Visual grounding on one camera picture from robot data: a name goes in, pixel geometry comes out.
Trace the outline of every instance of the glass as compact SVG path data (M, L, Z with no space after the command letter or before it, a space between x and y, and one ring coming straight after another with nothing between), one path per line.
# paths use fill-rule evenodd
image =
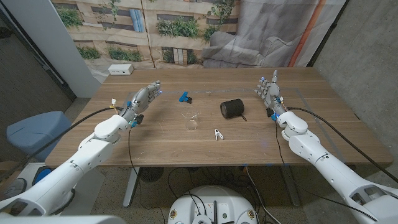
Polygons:
M198 127L199 111L192 106L187 106L182 110L182 116L185 118L185 127L188 130L195 130Z

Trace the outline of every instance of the wall mural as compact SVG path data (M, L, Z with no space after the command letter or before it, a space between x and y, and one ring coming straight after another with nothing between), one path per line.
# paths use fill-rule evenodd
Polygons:
M345 0L52 0L93 76L306 66Z

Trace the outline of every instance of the blue cushion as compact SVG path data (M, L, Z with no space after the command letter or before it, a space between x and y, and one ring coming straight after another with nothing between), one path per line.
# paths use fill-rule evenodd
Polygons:
M70 125L71 122L62 111L42 113L8 126L7 140L25 153L33 154ZM51 144L35 158L44 162L57 143L58 141Z

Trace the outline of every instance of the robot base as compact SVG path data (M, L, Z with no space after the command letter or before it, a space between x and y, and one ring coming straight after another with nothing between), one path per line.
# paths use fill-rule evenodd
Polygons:
M168 224L257 223L256 214L250 202L231 189L206 185L192 189L190 193L198 205L199 211L187 192L178 198L170 208L167 215Z

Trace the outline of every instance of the white robotic arm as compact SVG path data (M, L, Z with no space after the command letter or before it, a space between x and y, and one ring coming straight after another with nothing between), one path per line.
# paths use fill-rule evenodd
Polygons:
M120 115L98 124L94 133L84 139L78 151L32 188L0 202L0 212L17 216L51 215L61 212L74 196L74 186L92 168L106 161L126 131L142 122L150 102L161 94L160 81L138 91Z
M282 136L289 142L290 149L314 165L347 205L372 217L351 209L358 222L375 223L377 220L389 223L388 220L398 218L398 190L363 179L330 154L320 144L319 138L308 130L308 124L293 112L287 111L283 98L279 96L276 81L277 71L274 72L270 85L264 78L260 80L260 90L256 90L256 93L274 112L272 119L285 128Z

